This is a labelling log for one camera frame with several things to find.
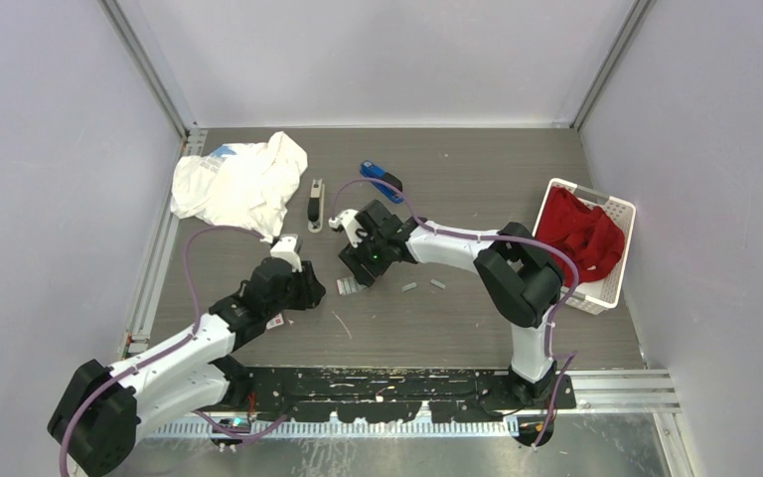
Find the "box of staples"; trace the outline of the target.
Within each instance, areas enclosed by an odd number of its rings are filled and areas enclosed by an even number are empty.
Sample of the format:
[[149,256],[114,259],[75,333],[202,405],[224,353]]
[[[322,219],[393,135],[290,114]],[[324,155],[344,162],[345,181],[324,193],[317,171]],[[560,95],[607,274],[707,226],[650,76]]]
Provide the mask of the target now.
[[336,280],[338,293],[342,296],[354,294],[364,290],[366,287],[360,284],[355,277],[345,277]]

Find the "blue black stapler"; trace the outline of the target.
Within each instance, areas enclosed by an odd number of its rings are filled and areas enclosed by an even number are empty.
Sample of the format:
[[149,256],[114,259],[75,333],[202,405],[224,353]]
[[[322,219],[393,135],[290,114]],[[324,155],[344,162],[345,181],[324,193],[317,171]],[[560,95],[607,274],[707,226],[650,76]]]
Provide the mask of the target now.
[[372,161],[364,161],[360,166],[360,174],[365,178],[375,179],[373,185],[392,203],[403,202],[399,194],[403,191],[402,182],[383,167]]

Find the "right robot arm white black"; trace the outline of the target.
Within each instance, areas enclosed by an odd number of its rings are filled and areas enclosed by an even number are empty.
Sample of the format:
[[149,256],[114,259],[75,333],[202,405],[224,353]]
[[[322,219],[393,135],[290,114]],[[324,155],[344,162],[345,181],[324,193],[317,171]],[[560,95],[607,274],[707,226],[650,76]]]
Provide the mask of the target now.
[[564,274],[543,243],[518,223],[500,230],[447,228],[420,217],[403,220],[378,200],[328,221],[348,243],[339,258],[356,281],[372,286],[397,262],[440,264],[475,273],[511,326],[513,398],[534,408],[548,398],[556,363],[548,347]]

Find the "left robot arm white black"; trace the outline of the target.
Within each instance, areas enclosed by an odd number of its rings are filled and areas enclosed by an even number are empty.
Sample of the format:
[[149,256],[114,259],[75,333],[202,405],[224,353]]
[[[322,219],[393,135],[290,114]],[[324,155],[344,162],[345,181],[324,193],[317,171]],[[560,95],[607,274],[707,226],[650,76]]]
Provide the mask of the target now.
[[251,383],[232,353],[283,311],[313,309],[325,294],[311,261],[294,268],[268,257],[238,292],[177,335],[111,365],[80,365],[47,425],[61,447],[61,472],[73,461],[88,476],[105,476],[140,440],[184,414],[218,404],[244,406]]

